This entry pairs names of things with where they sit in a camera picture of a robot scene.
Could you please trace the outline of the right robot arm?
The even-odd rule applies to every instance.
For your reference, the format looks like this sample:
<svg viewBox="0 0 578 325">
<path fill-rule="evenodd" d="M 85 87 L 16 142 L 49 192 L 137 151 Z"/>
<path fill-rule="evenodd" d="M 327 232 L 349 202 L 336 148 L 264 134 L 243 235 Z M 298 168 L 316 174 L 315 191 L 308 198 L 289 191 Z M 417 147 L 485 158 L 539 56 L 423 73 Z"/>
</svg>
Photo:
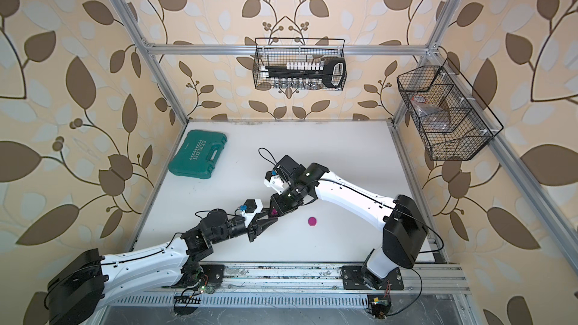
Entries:
<svg viewBox="0 0 578 325">
<path fill-rule="evenodd" d="M 305 206 L 306 197 L 333 203 L 364 219 L 382 232 L 382 246 L 373 249 L 362 266 L 367 283 L 382 281 L 397 268 L 412 269 L 424 244 L 428 227 L 415 201 L 403 194 L 384 197 L 354 185 L 328 167 L 305 167 L 284 156 L 265 175 L 275 194 L 269 213 L 282 217 Z"/>
</svg>

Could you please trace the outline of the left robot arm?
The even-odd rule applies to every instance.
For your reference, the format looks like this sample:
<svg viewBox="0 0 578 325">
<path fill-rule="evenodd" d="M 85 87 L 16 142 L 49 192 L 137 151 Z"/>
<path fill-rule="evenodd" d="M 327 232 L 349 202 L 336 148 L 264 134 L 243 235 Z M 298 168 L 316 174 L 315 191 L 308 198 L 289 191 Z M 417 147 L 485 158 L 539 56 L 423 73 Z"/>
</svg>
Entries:
<svg viewBox="0 0 578 325">
<path fill-rule="evenodd" d="M 263 209 L 230 217 L 215 209 L 194 228 L 161 245 L 123 254 L 84 251 L 48 283 L 48 321 L 80 324 L 97 309 L 143 290 L 205 284 L 200 262 L 213 254 L 214 245 L 239 236 L 254 241 L 275 224 L 276 215 L 275 210 Z"/>
</svg>

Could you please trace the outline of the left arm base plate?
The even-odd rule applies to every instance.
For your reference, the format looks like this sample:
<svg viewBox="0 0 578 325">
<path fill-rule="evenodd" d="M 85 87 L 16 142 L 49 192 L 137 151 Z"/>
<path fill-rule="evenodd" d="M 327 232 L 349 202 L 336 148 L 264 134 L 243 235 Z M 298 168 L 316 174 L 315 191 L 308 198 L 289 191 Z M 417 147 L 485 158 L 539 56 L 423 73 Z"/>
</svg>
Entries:
<svg viewBox="0 0 578 325">
<path fill-rule="evenodd" d="M 222 264 L 198 264 L 185 265 L 182 270 L 182 277 L 174 285 L 176 288 L 193 287 L 200 289 L 210 285 L 220 287 L 224 280 L 225 266 Z"/>
</svg>

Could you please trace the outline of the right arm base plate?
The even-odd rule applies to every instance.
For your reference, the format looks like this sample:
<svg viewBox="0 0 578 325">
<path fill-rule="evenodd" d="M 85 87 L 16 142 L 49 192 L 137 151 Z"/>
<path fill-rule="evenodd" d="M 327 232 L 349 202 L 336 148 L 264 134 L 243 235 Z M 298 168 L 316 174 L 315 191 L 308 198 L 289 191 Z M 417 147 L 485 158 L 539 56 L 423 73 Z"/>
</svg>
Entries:
<svg viewBox="0 0 578 325">
<path fill-rule="evenodd" d="M 377 278 L 363 266 L 342 266 L 340 278 L 345 290 L 403 290 L 403 278 L 399 268 L 392 270 L 385 278 Z"/>
</svg>

